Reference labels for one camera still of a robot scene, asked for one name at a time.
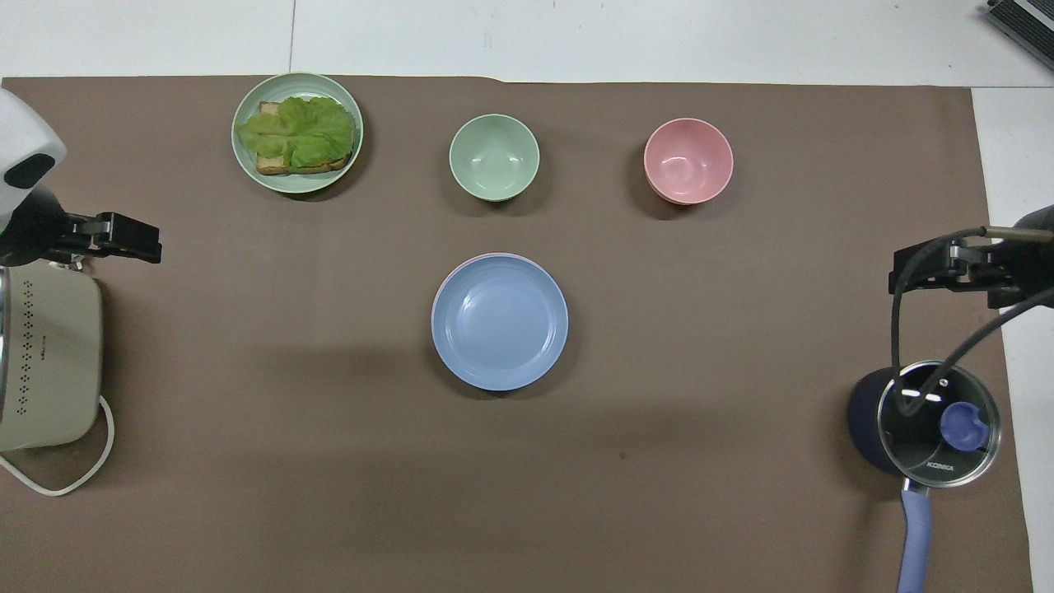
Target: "white power cord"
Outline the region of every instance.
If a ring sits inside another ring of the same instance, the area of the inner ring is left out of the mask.
[[[0,455],[0,466],[3,466],[8,472],[11,472],[13,476],[18,478],[20,482],[30,487],[36,492],[39,492],[44,496],[62,496],[64,494],[70,494],[71,492],[77,490],[78,488],[80,488],[81,485],[86,482],[89,478],[94,476],[95,473],[99,471],[99,468],[102,468],[102,464],[106,461],[106,458],[110,457],[110,450],[114,448],[114,433],[116,432],[114,428],[114,415],[113,413],[110,412],[110,406],[106,404],[106,398],[99,396],[99,406],[102,407],[102,413],[106,416],[106,447],[103,448],[102,455],[99,456],[99,460],[95,462],[95,466],[93,466],[92,469],[89,470],[86,474],[81,476],[80,479],[77,480],[76,482],[67,486],[62,490],[47,490],[42,486],[38,485],[37,482],[31,480],[28,476],[26,476],[22,472],[18,471],[18,469],[12,466],[6,459],[4,459],[2,455]]]

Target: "light green plate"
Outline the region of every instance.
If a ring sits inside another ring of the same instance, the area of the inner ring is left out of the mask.
[[[450,172],[468,193],[487,201],[509,199],[538,174],[538,140],[522,121],[489,113],[469,120],[450,142]]]
[[[327,173],[312,173],[310,175],[295,173],[288,175],[261,175],[256,171],[256,153],[241,143],[238,134],[234,131],[234,126],[245,123],[251,115],[258,112],[260,101],[281,102],[289,97],[302,97],[305,99],[310,99],[311,97],[330,97],[340,103],[351,115],[351,119],[355,123],[355,140],[351,149],[351,158],[348,159],[348,164],[344,169]],[[348,169],[355,162],[355,158],[358,157],[359,149],[363,147],[365,130],[363,125],[363,113],[358,110],[358,103],[355,102],[355,99],[351,97],[351,94],[344,86],[337,84],[333,79],[319,74],[293,72],[268,78],[250,91],[246,95],[246,98],[241,99],[241,104],[234,112],[234,121],[231,122],[231,145],[234,147],[234,156],[238,159],[238,164],[241,165],[241,169],[250,177],[256,179],[256,182],[259,184],[282,193],[308,193],[325,187],[348,172]]]

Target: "pot handle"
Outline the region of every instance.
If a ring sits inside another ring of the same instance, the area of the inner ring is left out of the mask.
[[[925,566],[930,556],[930,489],[904,480],[900,491],[904,506],[907,534],[904,536],[904,555],[900,560],[900,581],[897,593],[922,593]]]

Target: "lettuce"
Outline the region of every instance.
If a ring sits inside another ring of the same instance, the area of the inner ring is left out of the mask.
[[[348,112],[329,97],[289,97],[278,115],[257,113],[235,126],[249,150],[264,157],[280,154],[290,169],[344,158],[351,153],[354,130]]]

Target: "toast slice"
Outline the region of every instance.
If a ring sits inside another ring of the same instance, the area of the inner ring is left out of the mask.
[[[278,104],[274,101],[260,101],[260,113],[278,114]],[[302,166],[299,169],[290,169],[286,166],[285,158],[279,154],[278,156],[264,157],[256,155],[256,171],[261,175],[286,175],[288,173],[297,174],[309,174],[309,173],[326,173],[327,171],[337,171],[344,169],[345,164],[348,164],[348,159],[351,158],[351,154],[344,155],[344,158],[339,160],[327,160],[320,162],[315,166]]]

